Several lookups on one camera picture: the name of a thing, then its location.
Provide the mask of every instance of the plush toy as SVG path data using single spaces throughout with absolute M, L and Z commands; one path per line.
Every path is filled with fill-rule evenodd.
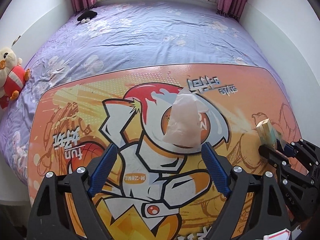
M 92 10 L 85 11 L 82 15 L 80 15 L 77 19 L 78 22 L 82 24 L 90 22 L 90 20 L 96 17 L 98 14 Z
M 21 67 L 22 59 L 10 48 L 0 49 L 0 98 L 7 95 L 10 100 L 18 98 L 30 78 L 30 70 Z

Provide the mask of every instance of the wrinkle in bedsheet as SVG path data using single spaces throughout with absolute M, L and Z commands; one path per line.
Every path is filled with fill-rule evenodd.
M 32 76 L 0 123 L 0 152 L 27 183 L 29 135 L 37 104 L 48 89 L 128 68 L 179 63 L 225 63 L 267 69 L 284 86 L 250 35 L 233 19 L 186 4 L 127 3 L 93 9 L 61 27 L 29 62 Z

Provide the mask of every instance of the red plush shirt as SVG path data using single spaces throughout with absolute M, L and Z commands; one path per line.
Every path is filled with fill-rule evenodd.
M 12 93 L 17 90 L 19 93 L 22 91 L 26 84 L 24 80 L 25 70 L 21 66 L 15 66 L 7 76 L 7 80 L 3 86 L 4 92 L 11 97 Z

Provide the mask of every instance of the stuffed duck toy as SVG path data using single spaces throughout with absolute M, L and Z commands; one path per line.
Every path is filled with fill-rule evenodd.
M 17 59 L 12 49 L 0 49 L 0 98 L 4 96 L 8 96 L 10 100 L 18 98 L 30 78 L 30 70 L 24 70 L 21 64 L 22 59 Z

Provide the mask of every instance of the red paint splash graphic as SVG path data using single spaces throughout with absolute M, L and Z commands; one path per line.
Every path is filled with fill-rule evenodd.
M 143 122 L 147 124 L 147 99 L 156 103 L 156 100 L 152 98 L 151 93 L 155 92 L 157 94 L 163 94 L 162 92 L 160 92 L 160 89 L 165 89 L 169 93 L 178 94 L 182 88 L 165 83 L 145 83 L 129 89 L 123 98 L 128 100 L 133 100 L 134 98 L 141 103 Z

